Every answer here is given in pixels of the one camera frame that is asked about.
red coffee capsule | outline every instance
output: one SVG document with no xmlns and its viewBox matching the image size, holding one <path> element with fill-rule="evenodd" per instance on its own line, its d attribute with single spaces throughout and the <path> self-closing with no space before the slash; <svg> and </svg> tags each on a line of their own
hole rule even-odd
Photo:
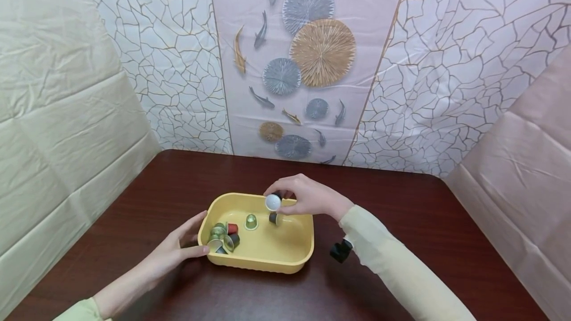
<svg viewBox="0 0 571 321">
<path fill-rule="evenodd" d="M 238 233 L 238 225 L 234 223 L 228 223 L 228 234 Z"/>
</svg>

sleeve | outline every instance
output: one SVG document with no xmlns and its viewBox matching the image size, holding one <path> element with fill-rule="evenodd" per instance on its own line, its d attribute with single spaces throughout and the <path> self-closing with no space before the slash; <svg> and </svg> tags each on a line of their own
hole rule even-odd
<svg viewBox="0 0 571 321">
<path fill-rule="evenodd" d="M 70 307 L 54 321 L 104 321 L 93 298 L 82 300 Z"/>
<path fill-rule="evenodd" d="M 370 212 L 353 206 L 339 222 L 362 265 L 417 321 L 476 321 L 458 297 Z"/>
</svg>

coffee capsule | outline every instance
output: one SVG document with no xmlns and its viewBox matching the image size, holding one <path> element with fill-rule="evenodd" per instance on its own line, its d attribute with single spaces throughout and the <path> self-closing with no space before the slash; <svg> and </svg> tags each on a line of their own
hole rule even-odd
<svg viewBox="0 0 571 321">
<path fill-rule="evenodd" d="M 217 234 L 220 235 L 221 237 L 224 237 L 226 235 L 226 230 L 224 229 L 224 227 L 220 227 L 220 226 L 214 226 L 211 230 L 210 230 L 210 234 Z"/>
<path fill-rule="evenodd" d="M 207 243 L 210 253 L 216 252 L 224 243 L 220 239 L 213 239 Z"/>
<path fill-rule="evenodd" d="M 282 197 L 278 192 L 266 196 L 266 208 L 270 211 L 277 211 L 282 205 Z"/>
<path fill-rule="evenodd" d="M 210 241 L 214 241 L 218 239 L 219 241 L 222 241 L 224 239 L 223 235 L 217 235 L 217 234 L 211 234 L 210 237 L 208 237 L 208 242 Z"/>
<path fill-rule="evenodd" d="M 228 254 L 228 253 L 226 252 L 226 250 L 224 250 L 224 247 L 222 247 L 222 246 L 221 246 L 219 249 L 216 250 L 216 253 L 217 253 L 217 254 Z"/>
<path fill-rule="evenodd" d="M 228 234 L 238 233 L 238 225 L 234 223 L 228 223 Z"/>
<path fill-rule="evenodd" d="M 281 226 L 283 221 L 283 215 L 277 214 L 275 212 L 270 213 L 270 223 L 275 224 L 276 226 Z"/>
<path fill-rule="evenodd" d="M 237 233 L 227 234 L 224 237 L 224 244 L 226 249 L 229 251 L 234 251 L 238 245 L 240 245 L 240 236 Z"/>
<path fill-rule="evenodd" d="M 258 228 L 258 219 L 256 219 L 256 216 L 249 214 L 248 217 L 246 217 L 244 227 L 249 231 L 253 231 Z"/>
</svg>

black object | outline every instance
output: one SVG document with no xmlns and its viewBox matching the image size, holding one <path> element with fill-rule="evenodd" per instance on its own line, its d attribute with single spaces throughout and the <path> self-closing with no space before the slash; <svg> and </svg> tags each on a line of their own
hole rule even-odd
<svg viewBox="0 0 571 321">
<path fill-rule="evenodd" d="M 334 260 L 342 263 L 349 257 L 351 250 L 353 250 L 353 245 L 346 239 L 343 239 L 341 243 L 335 243 L 333 247 L 331 247 L 329 255 L 333 257 Z"/>
</svg>

wrinkled fabric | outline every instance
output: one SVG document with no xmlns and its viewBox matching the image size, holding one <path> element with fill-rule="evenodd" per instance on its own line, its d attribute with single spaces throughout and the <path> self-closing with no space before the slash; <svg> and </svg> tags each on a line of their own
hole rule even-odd
<svg viewBox="0 0 571 321">
<path fill-rule="evenodd" d="M 0 0 L 0 320 L 159 152 L 91 0 Z"/>
<path fill-rule="evenodd" d="M 571 320 L 571 46 L 445 180 L 552 321 Z"/>
</svg>

